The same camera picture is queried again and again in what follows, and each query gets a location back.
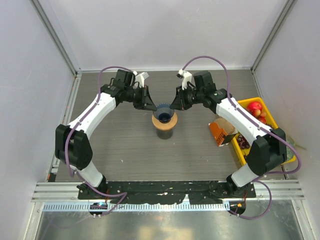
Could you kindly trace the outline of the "blue plastic coffee dripper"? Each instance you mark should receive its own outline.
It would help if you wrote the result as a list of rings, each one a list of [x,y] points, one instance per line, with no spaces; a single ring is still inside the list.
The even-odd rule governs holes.
[[[170,109],[169,103],[160,103],[156,107],[157,110],[153,112],[155,119],[163,124],[169,123],[175,113],[175,110]]]

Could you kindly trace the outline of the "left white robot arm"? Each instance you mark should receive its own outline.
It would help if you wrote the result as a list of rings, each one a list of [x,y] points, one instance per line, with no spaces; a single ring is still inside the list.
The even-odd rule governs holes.
[[[137,110],[155,111],[149,87],[145,85],[147,72],[137,73],[118,67],[115,77],[104,85],[98,85],[93,102],[75,120],[60,124],[55,130],[55,157],[63,161],[73,177],[79,177],[88,185],[89,193],[102,199],[107,193],[105,176],[93,163],[90,137],[101,121],[120,103],[133,104]]]

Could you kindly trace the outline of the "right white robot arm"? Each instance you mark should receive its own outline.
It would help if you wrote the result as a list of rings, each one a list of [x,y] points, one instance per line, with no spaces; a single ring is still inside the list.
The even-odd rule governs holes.
[[[226,191],[230,196],[238,197],[244,192],[245,185],[287,160],[285,132],[260,122],[228,95],[226,89],[217,89],[209,71],[191,74],[180,69],[177,77],[182,82],[176,88],[171,109],[185,111],[194,104],[203,104],[233,125],[250,145],[246,164],[227,178]]]

